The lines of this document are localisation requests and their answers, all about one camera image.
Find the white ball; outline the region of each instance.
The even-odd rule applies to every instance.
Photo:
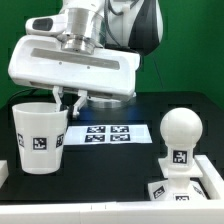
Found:
[[[162,119],[160,131],[171,148],[194,148],[202,134],[202,122],[198,115],[187,108],[169,111]]]

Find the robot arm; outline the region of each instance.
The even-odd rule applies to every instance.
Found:
[[[133,96],[140,55],[159,45],[162,17],[158,0],[63,0],[59,15],[30,19],[26,31],[10,61],[12,80],[53,90],[59,104],[64,91],[78,94],[79,110],[87,96]]]
[[[30,19],[26,31],[56,37],[65,51],[116,44],[146,56],[159,46],[163,23],[158,0],[64,0],[59,15]]]

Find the black and white marker pattern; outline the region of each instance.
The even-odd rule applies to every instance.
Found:
[[[148,126],[95,125],[70,126],[65,135],[65,145],[152,143]]]
[[[33,138],[33,150],[47,150],[47,138]]]

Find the cable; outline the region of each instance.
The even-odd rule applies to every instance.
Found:
[[[106,25],[106,30],[108,32],[108,34],[110,35],[110,37],[112,38],[112,40],[118,45],[121,46],[118,41],[116,40],[116,38],[114,37],[113,33],[110,30],[110,26],[109,26],[109,19],[108,19],[108,13],[109,13],[109,0],[105,0],[105,4],[104,4],[104,19],[105,19],[105,25]]]
[[[137,3],[139,2],[139,0],[135,0],[134,2],[131,3],[130,5],[130,9],[132,9]],[[111,11],[114,15],[116,16],[121,16],[123,15],[124,13],[121,11],[121,12],[116,12],[112,5],[111,5],[111,2],[110,0],[105,0],[105,4],[104,4],[104,19],[105,19],[105,25],[106,25],[106,30],[109,34],[109,36],[111,37],[111,39],[119,46],[121,47],[120,43],[116,40],[115,36],[113,35],[111,29],[110,29],[110,26],[109,26],[109,19],[108,19],[108,13],[109,11]]]
[[[18,95],[20,95],[20,94],[22,94],[22,93],[30,92],[30,93],[29,93],[29,96],[32,96],[32,95],[33,95],[36,91],[38,91],[38,90],[39,90],[38,88],[32,88],[32,89],[25,89],[25,90],[19,91],[19,92],[13,94],[13,95],[8,99],[7,104],[9,104],[10,101],[13,100],[13,98],[15,98],[16,96],[18,96]]]
[[[161,85],[162,89],[164,89],[163,80],[162,80],[161,74],[159,72],[159,68],[158,68],[155,56],[154,56],[154,54],[151,54],[151,55],[152,55],[152,61],[154,63],[155,69],[156,69],[157,76],[159,77],[160,85]]]

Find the small white block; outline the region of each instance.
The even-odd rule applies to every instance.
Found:
[[[0,161],[0,188],[9,176],[7,161]]]

